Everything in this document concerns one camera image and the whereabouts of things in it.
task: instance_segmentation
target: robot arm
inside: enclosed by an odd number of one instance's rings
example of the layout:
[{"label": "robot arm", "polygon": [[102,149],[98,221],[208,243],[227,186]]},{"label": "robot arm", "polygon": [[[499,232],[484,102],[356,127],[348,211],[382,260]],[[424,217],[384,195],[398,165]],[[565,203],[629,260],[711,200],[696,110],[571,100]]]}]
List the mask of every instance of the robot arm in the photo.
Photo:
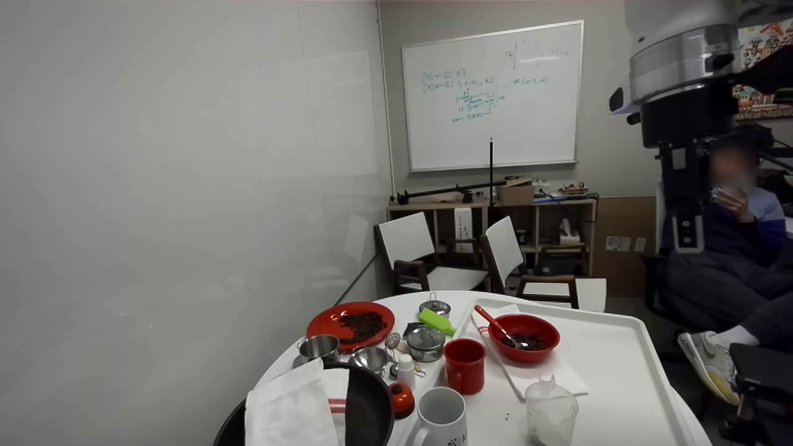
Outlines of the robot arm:
[{"label": "robot arm", "polygon": [[644,147],[659,149],[674,250],[700,252],[701,141],[735,132],[737,84],[767,93],[793,86],[793,48],[737,72],[737,29],[793,18],[793,0],[624,0],[624,12],[634,38],[629,84],[613,93],[610,110],[629,115]]}]

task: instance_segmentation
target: tray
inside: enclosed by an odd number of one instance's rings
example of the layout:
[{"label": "tray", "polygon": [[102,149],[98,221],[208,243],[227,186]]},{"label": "tray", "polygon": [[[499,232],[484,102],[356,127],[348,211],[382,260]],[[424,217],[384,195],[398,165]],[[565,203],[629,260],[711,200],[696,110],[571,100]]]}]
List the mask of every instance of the tray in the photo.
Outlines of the tray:
[{"label": "tray", "polygon": [[[492,293],[435,293],[435,298],[451,302],[451,323],[460,334],[467,334],[467,323],[473,302],[499,307],[519,305],[520,312],[550,316],[562,334],[559,354],[589,383],[589,396],[577,396],[580,414],[576,424],[576,444],[610,444],[610,446],[670,446],[694,444],[693,434],[674,416],[667,373],[658,360],[644,325],[634,316],[600,314],[585,310],[559,310],[533,302],[508,299]],[[411,298],[390,305],[398,314],[398,328],[411,320]],[[426,390],[440,383],[445,360],[421,366],[418,378],[418,402]],[[470,406],[470,446],[524,446],[527,444],[527,408],[505,383],[502,369],[486,360],[486,390],[467,396]],[[418,429],[418,414],[398,421],[394,446],[410,444]]]}]

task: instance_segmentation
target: red bowl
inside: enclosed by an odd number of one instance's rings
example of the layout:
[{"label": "red bowl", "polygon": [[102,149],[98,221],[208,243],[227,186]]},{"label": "red bowl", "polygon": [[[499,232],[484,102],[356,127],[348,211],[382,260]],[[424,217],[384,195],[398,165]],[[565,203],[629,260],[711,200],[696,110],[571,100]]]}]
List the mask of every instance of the red bowl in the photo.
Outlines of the red bowl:
[{"label": "red bowl", "polygon": [[489,325],[489,334],[492,340],[496,340],[494,345],[502,351],[502,356],[515,365],[540,365],[560,345],[560,331],[540,316],[503,314],[496,320],[515,340],[530,340],[538,345],[535,350],[515,350],[496,325]]}]

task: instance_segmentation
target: person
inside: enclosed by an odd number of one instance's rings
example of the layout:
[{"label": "person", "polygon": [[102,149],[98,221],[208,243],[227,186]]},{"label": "person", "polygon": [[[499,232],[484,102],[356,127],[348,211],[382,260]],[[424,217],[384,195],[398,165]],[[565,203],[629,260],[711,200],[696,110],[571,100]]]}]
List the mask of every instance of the person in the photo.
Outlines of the person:
[{"label": "person", "polygon": [[678,338],[700,378],[737,406],[730,345],[793,343],[793,247],[767,189],[714,189],[704,225],[707,252],[670,257],[667,302],[701,329]]}]

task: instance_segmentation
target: white chair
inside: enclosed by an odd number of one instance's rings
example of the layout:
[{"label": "white chair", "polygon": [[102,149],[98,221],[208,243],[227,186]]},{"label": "white chair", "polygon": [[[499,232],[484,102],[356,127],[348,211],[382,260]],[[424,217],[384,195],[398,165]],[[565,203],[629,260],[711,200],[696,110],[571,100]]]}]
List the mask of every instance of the white chair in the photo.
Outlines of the white chair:
[{"label": "white chair", "polygon": [[486,269],[426,266],[437,256],[426,216],[411,214],[377,225],[380,243],[400,289],[473,289]]},{"label": "white chair", "polygon": [[605,278],[527,276],[527,260],[515,237],[513,217],[505,216],[496,221],[486,230],[484,246],[486,263],[494,278],[492,283],[496,283],[502,293],[513,293],[519,298],[538,299],[556,307],[582,307],[590,312],[605,310]]}]

